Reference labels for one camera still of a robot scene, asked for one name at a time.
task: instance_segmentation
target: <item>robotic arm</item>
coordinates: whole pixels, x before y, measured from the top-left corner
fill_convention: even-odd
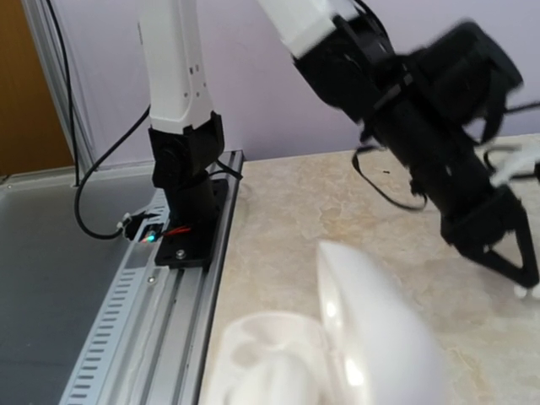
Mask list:
[[[537,286],[527,213],[503,181],[490,178],[474,153],[478,143],[463,129],[482,116],[480,143],[497,135],[506,97],[522,84],[504,51],[467,22],[431,46],[397,55],[360,0],[259,3],[317,95],[363,122],[362,140],[375,139],[408,168],[413,193],[440,210],[443,238],[520,286]],[[224,137],[204,78],[196,0],[144,1],[140,23],[151,85],[154,184],[165,190],[172,226],[211,223],[219,202],[205,168],[223,152]],[[521,267],[493,249],[510,232]]]

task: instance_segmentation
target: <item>triangular black bracket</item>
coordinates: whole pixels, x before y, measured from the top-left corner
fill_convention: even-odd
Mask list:
[[[458,223],[450,224],[443,219],[441,225],[443,237],[465,258],[503,275],[526,289],[540,283],[527,211],[508,187],[501,187],[482,207]],[[521,267],[493,250],[493,247],[508,233],[516,235],[522,260]]]

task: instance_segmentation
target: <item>metal frame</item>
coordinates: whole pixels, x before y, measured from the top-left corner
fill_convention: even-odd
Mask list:
[[[225,154],[222,161],[241,171],[243,154]],[[229,195],[211,265],[179,271],[156,267],[154,259],[159,244],[134,241],[105,297],[60,405],[198,403],[239,188],[236,179],[232,176],[226,178]],[[167,220],[169,209],[162,191],[156,193],[147,210],[158,214],[158,217],[144,222],[135,240],[140,238],[146,225]],[[118,307],[118,314],[107,314],[121,291],[126,291],[122,293],[126,297],[122,301],[125,305]],[[95,348],[96,333],[103,326],[111,326],[110,330],[115,331],[108,337],[108,351],[100,352],[103,355],[99,359],[94,358],[90,366],[94,369],[85,369],[89,354],[93,353],[90,350]],[[90,376],[89,371],[95,373],[94,378],[81,378]]]
[[[66,88],[65,73],[62,65],[62,51],[57,43],[54,25],[42,0],[21,0],[21,3],[23,4],[26,19],[28,20],[30,32],[34,38],[35,48],[49,86],[52,102],[57,110],[67,145],[73,155],[73,145],[69,134],[68,90]],[[71,53],[68,43],[66,43],[66,48],[67,52]],[[73,60],[72,55],[68,55],[68,57],[70,57],[70,60]],[[77,77],[75,69],[72,69],[71,73],[72,78],[75,79]],[[81,169],[86,171],[94,163],[94,160],[90,152],[89,134],[86,132],[80,118],[81,115],[77,101],[73,100],[73,103],[78,155]]]

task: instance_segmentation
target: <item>lavender wall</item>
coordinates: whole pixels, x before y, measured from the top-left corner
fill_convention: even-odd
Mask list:
[[[137,30],[139,0],[56,0],[69,33],[96,154],[103,153],[148,103]],[[395,47],[425,44],[458,19],[476,19],[522,71],[526,87],[512,103],[540,99],[540,2],[522,0],[379,0],[370,2]],[[323,105],[290,63],[256,0],[199,0],[208,83],[224,116],[228,149],[248,159],[351,149],[358,129]],[[504,134],[540,132],[540,114],[512,117]],[[151,159],[140,131],[111,164]]]

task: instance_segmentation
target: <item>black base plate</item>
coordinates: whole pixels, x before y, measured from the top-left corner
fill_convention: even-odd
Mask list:
[[[229,191],[229,183],[226,180],[215,180],[212,183],[213,193],[219,208],[218,217],[209,223],[194,226],[189,233],[163,238],[155,258],[155,264],[171,268],[185,268],[204,267],[212,261],[225,200]],[[178,251],[184,251],[185,257],[178,259]]]

